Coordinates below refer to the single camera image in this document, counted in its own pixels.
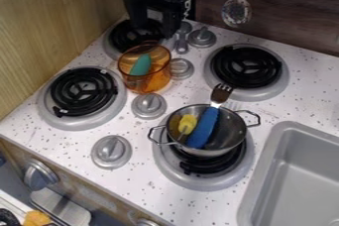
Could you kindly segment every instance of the black coil burner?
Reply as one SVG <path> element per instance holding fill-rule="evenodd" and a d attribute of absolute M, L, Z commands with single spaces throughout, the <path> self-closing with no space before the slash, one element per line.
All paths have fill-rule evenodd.
<path fill-rule="evenodd" d="M 147 25 L 141 29 L 132 27 L 130 20 L 118 24 L 108 36 L 109 43 L 120 53 L 136 47 L 145 41 L 159 42 L 164 38 L 162 24 L 149 19 Z"/>
<path fill-rule="evenodd" d="M 188 154 L 178 149 L 176 146 L 170 146 L 175 155 L 181 159 L 179 166 L 185 174 L 213 174 L 227 173 L 236 168 L 246 154 L 246 141 L 234 148 L 225 155 L 215 158 L 202 158 Z"/>
<path fill-rule="evenodd" d="M 77 117 L 91 114 L 111 102 L 118 93 L 113 77 L 99 68 L 69 70 L 51 85 L 56 116 Z"/>
<path fill-rule="evenodd" d="M 228 85 L 258 88 L 267 86 L 280 77 L 282 63 L 261 49 L 227 47 L 215 55 L 211 68 Z"/>

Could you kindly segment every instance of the gray sink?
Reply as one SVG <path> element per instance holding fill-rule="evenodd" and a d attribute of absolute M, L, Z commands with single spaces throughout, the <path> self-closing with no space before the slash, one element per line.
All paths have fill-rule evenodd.
<path fill-rule="evenodd" d="M 237 217 L 239 226 L 339 226 L 339 138 L 275 125 Z"/>

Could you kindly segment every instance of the white countertop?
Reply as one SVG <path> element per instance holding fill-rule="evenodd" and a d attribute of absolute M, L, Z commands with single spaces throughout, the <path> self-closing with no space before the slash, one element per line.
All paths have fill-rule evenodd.
<path fill-rule="evenodd" d="M 172 82 L 162 93 L 168 100 L 167 113 L 187 104 L 208 103 L 211 89 L 203 79 L 202 69 L 211 52 L 225 45 L 251 43 L 280 55 L 290 73 L 289 85 L 280 95 L 262 102 L 240 102 L 240 108 L 252 110 L 262 117 L 262 125 L 251 129 L 256 145 L 255 163 L 271 128 L 281 121 L 297 121 L 338 136 L 339 58 L 209 28 L 216 33 L 217 44 L 205 50 L 190 48 L 189 54 L 182 56 L 192 61 L 195 74 L 187 80 Z M 102 39 L 96 40 L 65 68 L 108 66 L 111 59 L 102 49 Z M 52 128 L 42 120 L 35 93 L 0 123 L 0 135 L 173 225 L 238 225 L 237 209 L 253 170 L 234 186 L 215 192 L 192 191 L 172 183 L 155 165 L 152 143 L 147 139 L 149 129 L 157 126 L 162 118 L 153 121 L 135 118 L 131 112 L 135 96 L 129 92 L 124 109 L 108 123 L 88 131 L 66 132 Z M 120 169 L 99 169 L 89 156 L 93 145 L 107 135 L 121 135 L 132 144 L 133 156 Z"/>

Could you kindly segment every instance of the wooden panel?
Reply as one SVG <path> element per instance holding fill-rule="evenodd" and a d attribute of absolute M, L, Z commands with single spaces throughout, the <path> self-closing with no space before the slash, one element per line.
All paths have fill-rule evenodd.
<path fill-rule="evenodd" d="M 226 0 L 196 1 L 198 21 L 226 28 L 220 15 Z M 248 1 L 252 21 L 237 31 L 339 56 L 338 0 Z"/>
<path fill-rule="evenodd" d="M 124 12 L 121 0 L 0 0 L 0 119 Z"/>

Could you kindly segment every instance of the orange plastic bowl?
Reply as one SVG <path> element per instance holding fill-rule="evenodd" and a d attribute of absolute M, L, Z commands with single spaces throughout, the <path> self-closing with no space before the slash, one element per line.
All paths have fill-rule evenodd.
<path fill-rule="evenodd" d="M 141 55 L 149 55 L 151 68 L 146 75 L 131 75 L 131 69 Z M 151 93 L 170 82 L 170 51 L 162 46 L 146 43 L 129 49 L 118 61 L 125 85 L 135 93 Z"/>

